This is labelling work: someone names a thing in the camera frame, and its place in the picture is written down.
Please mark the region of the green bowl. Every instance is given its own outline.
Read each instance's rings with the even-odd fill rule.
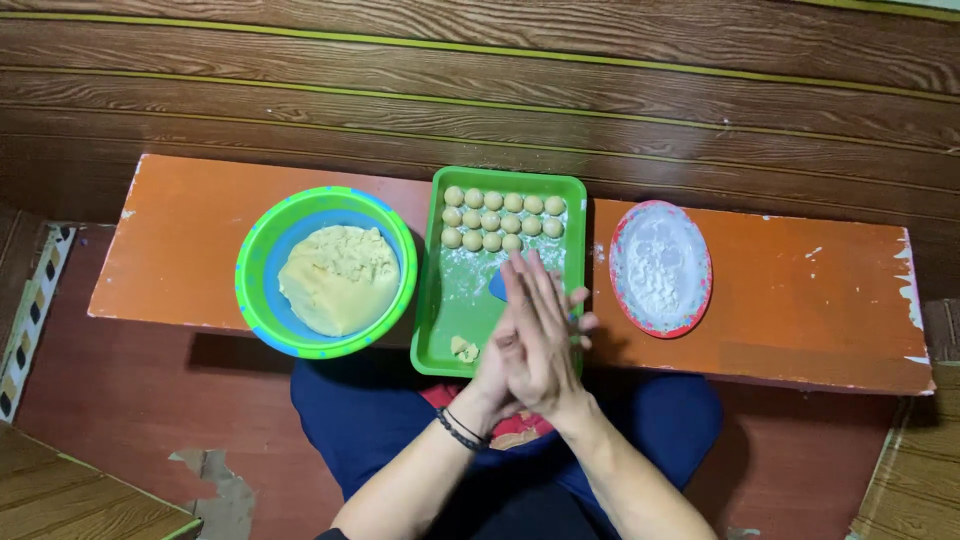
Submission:
[[[280,293],[277,275],[291,250],[318,229],[352,225],[377,227],[396,254],[400,282],[390,307],[369,327],[330,337],[307,327]],[[247,233],[237,256],[237,304],[253,333],[290,356],[334,358],[373,343],[393,327],[410,304],[417,283],[417,251],[400,216],[382,201],[350,187],[314,187],[267,210]]]

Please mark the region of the floor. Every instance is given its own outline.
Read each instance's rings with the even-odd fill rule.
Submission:
[[[170,454],[223,449],[256,496],[251,538],[323,530],[342,500],[290,405],[289,359],[251,339],[87,317],[112,234],[78,234],[15,423],[173,503],[215,493]],[[687,496],[721,537],[842,540],[897,400],[716,388],[726,426]]]

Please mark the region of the wood grain wall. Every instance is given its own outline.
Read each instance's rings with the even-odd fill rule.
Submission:
[[[571,174],[903,225],[960,294],[960,13],[823,3],[0,0],[0,196],[113,222],[141,152]]]

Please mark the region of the oval plate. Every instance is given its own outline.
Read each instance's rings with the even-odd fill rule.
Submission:
[[[707,243],[679,207],[640,203],[613,231],[610,281],[617,303],[638,328],[655,337],[681,336],[697,326],[710,301]]]

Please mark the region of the person's right hand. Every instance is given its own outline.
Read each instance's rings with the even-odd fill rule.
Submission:
[[[507,385],[521,403],[551,421],[564,410],[581,406],[588,396],[573,368],[570,338],[596,328],[598,321],[593,313],[586,313],[576,325],[569,319],[571,307],[586,300],[589,290],[580,287],[567,298],[560,277],[547,273],[536,250],[529,260],[511,252],[500,274],[516,326],[516,343],[498,343],[504,351]],[[580,342],[589,348],[588,338],[581,337]]]

